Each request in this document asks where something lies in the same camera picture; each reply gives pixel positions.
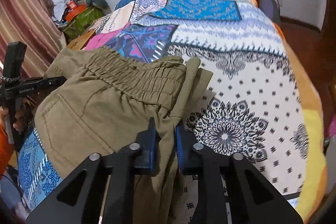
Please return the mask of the person's left hand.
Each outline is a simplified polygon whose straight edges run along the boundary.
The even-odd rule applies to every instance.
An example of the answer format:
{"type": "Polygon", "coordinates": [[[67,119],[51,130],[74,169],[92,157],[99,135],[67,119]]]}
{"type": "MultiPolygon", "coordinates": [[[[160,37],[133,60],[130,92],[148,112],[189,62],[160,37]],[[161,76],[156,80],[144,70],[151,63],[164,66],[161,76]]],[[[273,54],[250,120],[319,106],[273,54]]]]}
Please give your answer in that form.
{"type": "MultiPolygon", "coordinates": [[[[28,119],[31,114],[31,107],[27,103],[28,99],[23,98],[20,108],[16,110],[15,113],[15,122],[13,123],[13,127],[18,132],[24,132],[27,125],[28,125],[28,119]]],[[[5,133],[6,131],[6,117],[9,114],[9,110],[6,106],[1,106],[1,127],[5,133]]]]}

